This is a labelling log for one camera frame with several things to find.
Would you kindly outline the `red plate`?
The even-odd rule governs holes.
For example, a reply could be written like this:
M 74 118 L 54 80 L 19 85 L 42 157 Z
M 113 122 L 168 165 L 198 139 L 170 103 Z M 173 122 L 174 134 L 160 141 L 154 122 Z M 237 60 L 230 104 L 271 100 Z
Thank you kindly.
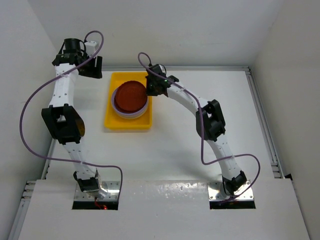
M 115 101 L 119 110 L 125 113 L 133 113 L 140 110 L 147 101 L 145 93 L 123 93 L 117 92 Z
M 114 104 L 120 112 L 134 113 L 145 106 L 147 99 L 146 87 L 141 82 L 131 80 L 117 88 Z

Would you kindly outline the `purple plate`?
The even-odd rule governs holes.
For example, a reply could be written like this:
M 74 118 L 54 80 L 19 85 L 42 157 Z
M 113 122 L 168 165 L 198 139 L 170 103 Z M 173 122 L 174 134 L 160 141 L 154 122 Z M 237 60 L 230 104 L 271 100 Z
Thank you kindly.
M 119 111 L 117 109 L 115 109 L 114 111 L 121 118 L 124 118 L 124 119 L 136 119 L 136 118 L 139 118 L 142 115 L 144 115 L 145 112 L 147 111 L 147 109 L 140 109 L 139 111 L 133 112 L 133 113 L 125 113 L 125 112 L 121 112 L 121 111 Z
M 117 93 L 117 91 L 118 91 L 118 88 L 116 88 L 115 90 L 114 90 L 114 92 L 112 93 L 112 95 L 111 95 L 111 105 L 112 105 L 112 108 L 113 108 L 113 110 L 115 110 L 115 109 L 117 109 L 118 111 L 120 111 L 118 108 L 117 108 L 117 104 L 116 104 L 116 93 Z M 146 103 L 145 103 L 145 105 L 141 108 L 141 109 L 148 109 L 148 106 L 149 106 L 149 99 L 147 98 L 147 101 L 146 101 Z

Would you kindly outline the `red plate front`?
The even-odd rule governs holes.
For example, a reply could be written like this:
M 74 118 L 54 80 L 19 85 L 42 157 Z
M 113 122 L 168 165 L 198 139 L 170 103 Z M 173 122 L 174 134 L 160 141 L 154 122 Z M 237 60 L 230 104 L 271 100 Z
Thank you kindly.
M 140 110 L 147 101 L 145 93 L 123 93 L 117 92 L 115 101 L 119 110 L 125 113 L 133 113 Z

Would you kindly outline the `pink plate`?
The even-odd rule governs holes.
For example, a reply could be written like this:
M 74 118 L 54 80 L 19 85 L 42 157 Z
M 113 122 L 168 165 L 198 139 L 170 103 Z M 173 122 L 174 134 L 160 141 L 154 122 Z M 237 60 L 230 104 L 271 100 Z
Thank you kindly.
M 118 112 L 117 115 L 123 119 L 127 120 L 134 120 L 137 118 L 140 118 L 143 116 L 145 113 L 144 112 L 134 112 L 134 113 L 123 113 L 123 112 Z

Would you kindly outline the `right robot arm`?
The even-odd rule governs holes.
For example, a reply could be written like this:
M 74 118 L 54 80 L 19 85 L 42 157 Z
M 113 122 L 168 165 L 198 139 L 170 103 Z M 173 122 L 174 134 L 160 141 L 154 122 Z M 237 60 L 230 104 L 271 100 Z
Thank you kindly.
M 220 103 L 208 101 L 184 88 L 173 75 L 166 76 L 160 64 L 149 65 L 146 69 L 146 92 L 149 96 L 164 95 L 188 109 L 196 120 L 196 131 L 201 138 L 201 161 L 204 161 L 204 143 L 208 143 L 218 160 L 224 191 L 232 196 L 247 182 L 244 171 L 236 162 L 226 138 L 226 122 Z

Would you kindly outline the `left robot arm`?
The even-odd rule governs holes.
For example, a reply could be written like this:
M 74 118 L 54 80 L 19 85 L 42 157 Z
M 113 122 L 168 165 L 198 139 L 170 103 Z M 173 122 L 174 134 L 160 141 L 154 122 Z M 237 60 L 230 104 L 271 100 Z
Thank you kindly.
M 102 181 L 96 168 L 86 165 L 83 145 L 85 123 L 74 108 L 74 92 L 79 76 L 102 78 L 102 57 L 94 56 L 99 49 L 97 41 L 66 38 L 52 64 L 58 80 L 53 95 L 41 116 L 52 138 L 69 153 L 73 161 L 74 179 L 80 190 L 93 198 L 104 194 Z

